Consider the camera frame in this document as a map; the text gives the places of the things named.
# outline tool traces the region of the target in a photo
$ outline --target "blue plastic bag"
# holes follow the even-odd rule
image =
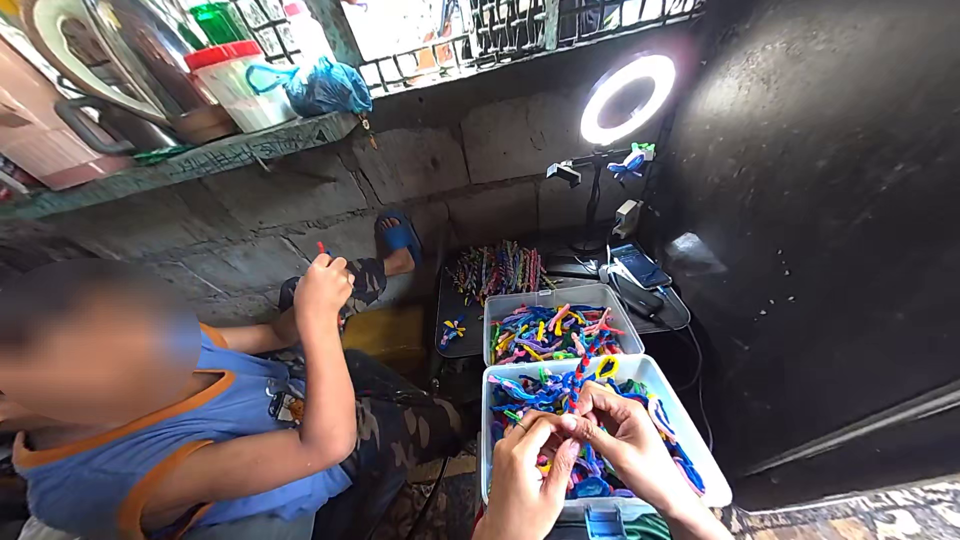
[[[271,85],[257,87],[251,82],[251,74],[257,69],[275,73],[278,78]],[[327,57],[293,69],[252,65],[247,68],[247,82],[257,94],[283,84],[290,106],[303,117],[336,111],[359,114],[373,109],[370,91],[357,70]]]

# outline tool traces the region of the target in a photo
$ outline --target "wooden shelf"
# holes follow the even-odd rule
[[[37,219],[294,154],[340,140],[358,123],[355,114],[332,112],[229,136],[156,165],[126,169],[63,191],[40,191],[29,199],[0,205],[0,220]]]

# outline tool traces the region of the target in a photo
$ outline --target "foot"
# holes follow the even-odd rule
[[[390,217],[377,223],[376,229],[378,231],[385,231],[391,227],[396,227],[399,224],[399,220],[394,217]],[[388,278],[398,274],[413,272],[415,266],[416,264],[414,263],[414,256],[410,254],[410,250],[407,248],[395,250],[393,253],[389,254],[383,259],[383,268],[386,271]]]

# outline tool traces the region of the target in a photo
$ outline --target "ring light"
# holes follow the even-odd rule
[[[647,103],[637,107],[630,113],[630,118],[619,126],[601,128],[600,112],[616,92],[633,81],[647,77],[654,81],[654,91]],[[580,134],[587,142],[607,145],[633,133],[663,106],[676,77],[677,70],[673,61],[663,55],[640,57],[621,67],[590,96],[580,119]]]

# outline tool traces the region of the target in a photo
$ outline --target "floor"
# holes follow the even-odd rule
[[[418,540],[470,538],[476,502],[472,460],[451,461]],[[427,464],[411,476],[425,481],[405,486],[376,538],[405,538],[438,470],[438,463]],[[960,539],[960,475],[764,512],[729,506],[716,513],[737,540]]]

